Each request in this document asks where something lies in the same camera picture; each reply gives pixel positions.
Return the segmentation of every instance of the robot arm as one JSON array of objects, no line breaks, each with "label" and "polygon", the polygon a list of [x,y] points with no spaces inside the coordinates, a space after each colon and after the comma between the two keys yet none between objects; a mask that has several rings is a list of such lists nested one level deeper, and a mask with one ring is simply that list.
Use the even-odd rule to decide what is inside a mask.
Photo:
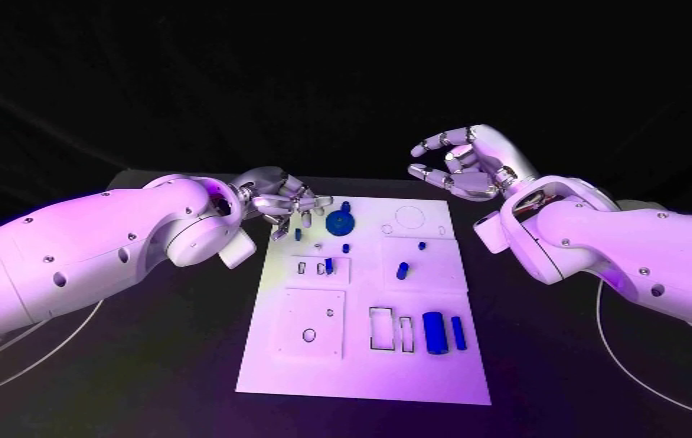
[{"label": "robot arm", "polygon": [[500,210],[474,230],[489,250],[512,250],[531,276],[552,284],[580,271],[597,275],[632,302],[692,321],[692,217],[622,211],[577,178],[539,177],[505,136],[487,125],[441,133],[411,154],[460,145],[447,154],[450,173],[414,164],[410,173],[456,196]]},{"label": "robot arm", "polygon": [[235,268],[255,251],[245,219],[264,214],[280,225],[280,239],[293,212],[309,226],[309,210],[323,213],[332,203],[280,168],[238,178],[227,184],[169,175],[143,189],[58,203],[2,226],[0,334],[123,291],[166,259],[182,267],[218,254]]}]

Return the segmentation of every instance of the black table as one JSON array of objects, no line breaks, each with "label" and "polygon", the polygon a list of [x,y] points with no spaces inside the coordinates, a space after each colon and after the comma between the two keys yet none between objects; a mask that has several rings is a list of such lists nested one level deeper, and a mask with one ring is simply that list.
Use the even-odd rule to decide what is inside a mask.
[{"label": "black table", "polygon": [[[110,188],[141,187],[163,174],[128,170]],[[509,251],[487,252],[472,224],[499,200],[464,202],[414,180],[303,179],[323,194],[447,200],[493,405],[235,393],[270,235],[255,219],[244,227],[257,253],[235,270],[216,258],[182,269],[159,265],[105,300],[56,355],[0,388],[0,436],[689,435],[692,413],[649,393],[607,355],[594,319],[597,278],[578,274],[547,286]],[[2,354],[5,376],[55,347],[91,309],[49,322]],[[623,362],[692,402],[692,328],[610,290],[603,314]]]}]

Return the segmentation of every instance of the blue circular disc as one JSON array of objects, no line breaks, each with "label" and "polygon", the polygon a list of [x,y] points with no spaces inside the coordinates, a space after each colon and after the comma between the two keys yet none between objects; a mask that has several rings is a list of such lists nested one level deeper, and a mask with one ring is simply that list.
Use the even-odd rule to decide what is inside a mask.
[{"label": "blue circular disc", "polygon": [[327,215],[327,231],[335,236],[345,236],[353,231],[356,220],[346,211],[336,210]]}]

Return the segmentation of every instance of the peg board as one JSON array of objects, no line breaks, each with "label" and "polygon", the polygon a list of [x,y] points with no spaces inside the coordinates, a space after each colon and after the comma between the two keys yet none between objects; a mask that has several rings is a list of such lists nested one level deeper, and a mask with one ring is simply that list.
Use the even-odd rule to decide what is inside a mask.
[{"label": "peg board", "polygon": [[[325,220],[343,201],[351,203],[356,227],[336,237]],[[309,229],[294,216],[289,237],[270,240],[237,391],[490,405],[447,203],[335,196],[325,211],[322,217],[313,214]],[[313,266],[326,258],[335,259],[336,275],[317,275],[312,268],[299,274],[300,262]],[[397,280],[400,260],[411,264],[408,282],[408,276]],[[300,323],[294,311],[287,311],[297,307]],[[395,351],[371,350],[372,307],[392,309]],[[444,316],[450,347],[444,355],[427,352],[423,314],[428,311]],[[462,318],[463,351],[454,346],[453,316]],[[411,317],[414,353],[402,352],[401,317]],[[287,347],[289,355],[278,351]]]}]

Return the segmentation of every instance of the black backdrop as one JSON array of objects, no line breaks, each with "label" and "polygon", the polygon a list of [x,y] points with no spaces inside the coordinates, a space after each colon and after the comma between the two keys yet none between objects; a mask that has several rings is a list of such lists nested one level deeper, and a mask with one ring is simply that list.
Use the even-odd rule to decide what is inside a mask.
[{"label": "black backdrop", "polygon": [[3,217],[123,168],[405,178],[473,123],[686,210],[691,2],[0,0]]}]

